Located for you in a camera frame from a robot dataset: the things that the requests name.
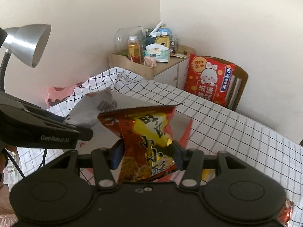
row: pink fabric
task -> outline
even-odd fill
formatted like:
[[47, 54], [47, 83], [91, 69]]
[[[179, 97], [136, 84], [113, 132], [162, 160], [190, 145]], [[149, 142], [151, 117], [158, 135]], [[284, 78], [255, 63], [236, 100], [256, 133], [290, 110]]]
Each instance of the pink fabric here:
[[45, 103], [47, 107], [57, 105], [60, 102], [65, 101], [74, 92], [76, 87], [80, 87], [84, 82], [77, 83], [70, 87], [50, 87], [47, 88], [47, 97], [45, 97]]

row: metal screw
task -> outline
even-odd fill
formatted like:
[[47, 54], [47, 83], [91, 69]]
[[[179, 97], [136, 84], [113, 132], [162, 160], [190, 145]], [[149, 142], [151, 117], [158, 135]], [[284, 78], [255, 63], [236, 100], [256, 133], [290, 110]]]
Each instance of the metal screw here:
[[144, 191], [152, 191], [152, 187], [145, 187]]
[[114, 185], [114, 182], [109, 179], [103, 179], [99, 181], [99, 185], [104, 188], [109, 188]]
[[135, 189], [135, 192], [137, 192], [137, 193], [143, 193], [143, 189]]
[[185, 187], [194, 187], [197, 185], [197, 181], [194, 180], [194, 179], [185, 179], [182, 181], [182, 184], [185, 186]]

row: desk lamp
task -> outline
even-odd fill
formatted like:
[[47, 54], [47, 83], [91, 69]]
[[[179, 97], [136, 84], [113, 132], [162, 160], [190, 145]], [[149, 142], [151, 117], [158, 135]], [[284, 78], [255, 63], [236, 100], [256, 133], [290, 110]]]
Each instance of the desk lamp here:
[[4, 75], [11, 54], [24, 64], [35, 68], [44, 52], [51, 28], [51, 25], [32, 24], [4, 29], [7, 37], [3, 43], [6, 52], [0, 66], [0, 91], [5, 92]]

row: cartoon rabbit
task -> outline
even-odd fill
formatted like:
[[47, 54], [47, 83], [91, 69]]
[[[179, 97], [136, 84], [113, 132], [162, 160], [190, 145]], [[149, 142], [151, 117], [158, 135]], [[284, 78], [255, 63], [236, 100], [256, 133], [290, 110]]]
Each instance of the cartoon rabbit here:
[[210, 86], [215, 86], [218, 81], [217, 77], [217, 65], [212, 65], [209, 61], [206, 63], [206, 68], [202, 71], [200, 79], [201, 83], [210, 83]]

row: white bottle cap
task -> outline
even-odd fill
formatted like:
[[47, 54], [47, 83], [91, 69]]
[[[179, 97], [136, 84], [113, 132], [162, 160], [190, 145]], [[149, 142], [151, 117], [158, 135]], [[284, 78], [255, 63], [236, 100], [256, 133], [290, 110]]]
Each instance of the white bottle cap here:
[[129, 40], [136, 40], [137, 39], [137, 36], [130, 36], [129, 37]]

